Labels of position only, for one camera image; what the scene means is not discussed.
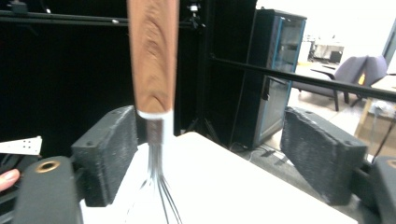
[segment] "chair backrest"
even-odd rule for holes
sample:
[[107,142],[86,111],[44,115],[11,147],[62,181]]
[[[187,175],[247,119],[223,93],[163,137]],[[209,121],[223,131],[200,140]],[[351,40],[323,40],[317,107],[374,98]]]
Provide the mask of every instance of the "chair backrest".
[[335,71],[335,80],[347,83],[358,83],[368,56],[350,57]]
[[370,87],[387,75],[388,65],[384,56],[368,57],[364,66],[364,86]]

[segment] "chair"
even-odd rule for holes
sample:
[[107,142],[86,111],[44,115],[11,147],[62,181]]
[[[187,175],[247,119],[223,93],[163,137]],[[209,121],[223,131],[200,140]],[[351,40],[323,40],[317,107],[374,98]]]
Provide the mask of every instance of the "chair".
[[[385,77],[387,75],[388,65],[384,56],[379,55],[376,57],[368,57],[366,60],[366,64],[364,66],[363,74],[364,74],[364,82],[363,86],[371,87],[378,80]],[[353,107],[357,102],[361,101],[365,96],[357,95],[358,99],[352,103],[351,107]]]
[[[363,71],[363,66],[364,63],[367,59],[367,56],[362,56],[362,57],[350,57],[346,61],[344,61],[336,70],[335,72],[329,73],[329,72],[324,72],[320,70],[315,70],[311,69],[313,73],[312,75],[316,78],[327,78],[329,80],[336,80],[336,81],[341,81],[349,84],[357,84],[359,81],[359,78],[361,77],[362,71]],[[325,95],[332,97],[334,99],[334,104],[335,104],[335,111],[339,110],[338,107],[338,94],[341,93],[340,91],[334,90],[334,89],[329,89],[329,88],[324,88],[324,87],[319,87],[315,85],[310,85],[310,84],[305,84],[302,82],[293,82],[292,84],[293,88],[298,89],[299,91],[310,91],[313,93]],[[344,92],[344,101],[349,104],[349,95],[347,92]]]

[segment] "wooden handle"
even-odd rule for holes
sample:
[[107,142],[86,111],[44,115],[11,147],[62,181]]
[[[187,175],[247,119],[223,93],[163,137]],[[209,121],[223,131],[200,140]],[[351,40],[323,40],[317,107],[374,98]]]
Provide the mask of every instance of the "wooden handle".
[[175,98],[178,0],[128,0],[137,110],[164,113]]

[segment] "chair armrest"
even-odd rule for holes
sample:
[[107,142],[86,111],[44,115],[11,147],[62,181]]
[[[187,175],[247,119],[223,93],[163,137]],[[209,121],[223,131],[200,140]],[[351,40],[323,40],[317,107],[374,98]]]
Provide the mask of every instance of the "chair armrest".
[[324,74],[324,75],[328,76],[331,80],[335,80],[335,76],[332,73],[328,73],[328,72],[325,72],[325,71],[320,71],[320,70],[313,69],[313,68],[311,68],[311,71],[319,72],[321,74]]

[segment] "black backdrop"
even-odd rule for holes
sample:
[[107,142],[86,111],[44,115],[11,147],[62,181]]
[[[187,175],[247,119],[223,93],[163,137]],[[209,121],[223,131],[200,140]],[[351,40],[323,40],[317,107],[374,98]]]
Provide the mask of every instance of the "black backdrop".
[[[181,21],[191,15],[188,3],[180,2]],[[0,9],[7,9],[6,4],[0,1]],[[217,56],[246,60],[255,5],[247,0],[215,1],[215,23],[208,25],[213,25]],[[30,11],[44,12],[43,6],[57,14],[126,18],[125,1],[28,1]],[[179,31],[176,134],[196,116],[202,36]],[[239,83],[217,76],[223,68],[211,71],[207,111],[214,111],[208,116],[219,126],[233,115],[221,115],[218,108],[227,102],[217,102],[216,95],[235,97]],[[133,103],[126,27],[0,22],[0,142],[41,135],[43,157],[70,156],[70,146],[105,113]],[[222,122],[216,121],[217,114]]]

